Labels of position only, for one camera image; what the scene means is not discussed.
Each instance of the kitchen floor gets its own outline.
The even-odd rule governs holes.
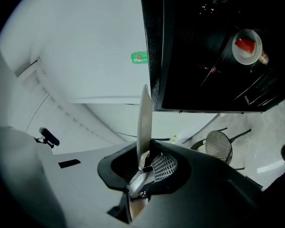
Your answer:
[[[221,114],[183,146],[190,148],[205,139],[209,132],[225,127],[228,129],[223,132],[229,138],[251,129],[232,143],[230,166],[245,167],[239,172],[260,183],[264,189],[284,173],[285,164],[280,151],[285,144],[285,100],[262,114]]]

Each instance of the black chair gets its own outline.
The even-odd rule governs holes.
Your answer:
[[[226,130],[227,128],[223,128],[220,130],[215,130],[210,132],[207,137],[203,140],[200,140],[193,144],[191,147],[192,150],[197,150],[199,147],[205,145],[206,147],[206,154],[212,155],[214,157],[219,158],[226,164],[230,164],[232,160],[232,143],[239,137],[249,133],[251,129],[248,131],[241,133],[231,139],[229,139],[224,133],[222,133],[223,130]]]

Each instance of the plate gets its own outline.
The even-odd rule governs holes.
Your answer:
[[[249,55],[247,52],[240,49],[235,42],[241,38],[250,39],[256,42],[256,51],[253,56]],[[238,32],[232,41],[232,53],[234,58],[243,65],[250,65],[255,63],[262,53],[262,40],[260,36],[252,29],[243,29]]]

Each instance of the red food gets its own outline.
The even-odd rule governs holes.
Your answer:
[[[235,44],[242,50],[249,53],[250,55],[254,55],[255,50],[256,50],[256,43],[254,41],[246,40],[246,39],[239,39],[235,42]]]

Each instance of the metal chair leg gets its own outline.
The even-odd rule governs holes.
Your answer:
[[[217,131],[224,131],[224,130],[226,130],[226,129],[228,129],[228,128],[225,127],[225,128],[223,128],[223,129],[219,129],[219,130],[217,130]]]
[[[247,134],[247,133],[249,133],[249,132],[251,132],[251,129],[249,129],[248,131],[246,131],[246,132],[244,132],[244,133],[241,133],[241,134],[239,134],[239,135],[237,135],[237,136],[235,136],[235,137],[229,139],[230,143],[232,143],[232,142],[235,141],[237,138],[239,138],[239,137],[241,137],[241,136],[243,136],[243,135],[245,135],[245,134]]]

